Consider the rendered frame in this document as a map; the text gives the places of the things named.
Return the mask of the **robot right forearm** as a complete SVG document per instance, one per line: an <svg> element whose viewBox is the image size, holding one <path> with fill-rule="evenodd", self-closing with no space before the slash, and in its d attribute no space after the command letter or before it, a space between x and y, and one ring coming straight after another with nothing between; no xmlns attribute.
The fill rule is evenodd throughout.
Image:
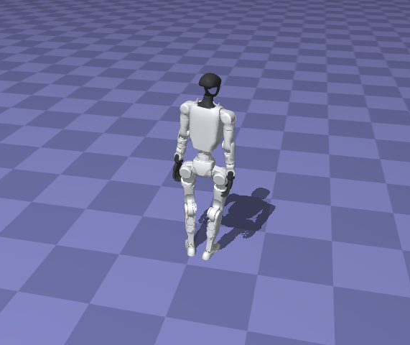
<svg viewBox="0 0 410 345"><path fill-rule="evenodd" d="M233 172L233 177L236 173L235 171L235 150L236 150L236 143L232 142L231 147L230 147L230 152L227 151L224 153L225 156L225 167L227 168L226 170L226 175L228 176L228 172L232 171Z"/></svg>

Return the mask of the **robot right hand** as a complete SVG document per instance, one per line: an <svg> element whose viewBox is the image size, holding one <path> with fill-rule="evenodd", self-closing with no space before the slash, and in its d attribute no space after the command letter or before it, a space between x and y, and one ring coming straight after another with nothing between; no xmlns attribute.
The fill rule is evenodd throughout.
<svg viewBox="0 0 410 345"><path fill-rule="evenodd" d="M225 185L225 187L227 187L227 190L225 192L222 192L224 194L222 194L221 197L228 196L228 194L230 192L230 189L232 187L232 184L233 184L233 179L235 178L235 176L233 177L233 172L229 171L228 176L226 176L226 178L228 179L228 183Z"/></svg>

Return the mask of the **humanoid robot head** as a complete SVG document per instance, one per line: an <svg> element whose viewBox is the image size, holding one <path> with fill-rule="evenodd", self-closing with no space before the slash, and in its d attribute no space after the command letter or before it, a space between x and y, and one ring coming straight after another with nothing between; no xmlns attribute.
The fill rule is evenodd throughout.
<svg viewBox="0 0 410 345"><path fill-rule="evenodd" d="M197 105L199 107L203 107L206 109L211 109L215 108L216 105L213 103L213 97L217 96L219 90L220 90L220 84L221 84L221 79L218 75L214 73L206 73L204 74L200 81L199 81L199 86L203 86L205 89L205 94L203 97L203 100ZM217 91L215 94L211 94L208 89L215 88L217 87Z"/></svg>

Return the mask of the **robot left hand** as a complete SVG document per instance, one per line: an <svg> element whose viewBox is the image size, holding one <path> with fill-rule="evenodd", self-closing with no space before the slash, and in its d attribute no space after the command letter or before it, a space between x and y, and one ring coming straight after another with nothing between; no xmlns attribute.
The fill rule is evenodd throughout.
<svg viewBox="0 0 410 345"><path fill-rule="evenodd" d="M180 175L180 168L182 166L183 160L179 160L179 155L176 154L175 157L174 157L174 161L175 161L175 164L174 164L174 167L173 167L172 177L175 181L178 181L178 182L180 181L181 182L180 178L182 176Z"/></svg>

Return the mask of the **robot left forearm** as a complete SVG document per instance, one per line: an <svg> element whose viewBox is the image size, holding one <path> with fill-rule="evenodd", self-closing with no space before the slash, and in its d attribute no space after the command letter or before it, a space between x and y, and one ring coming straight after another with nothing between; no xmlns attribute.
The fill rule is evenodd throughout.
<svg viewBox="0 0 410 345"><path fill-rule="evenodd" d="M187 144L187 138L180 136L180 130L179 130L179 134L177 137L177 149L176 149L176 153L174 154L174 156L176 154L179 155L179 160L183 160L185 157L186 144Z"/></svg>

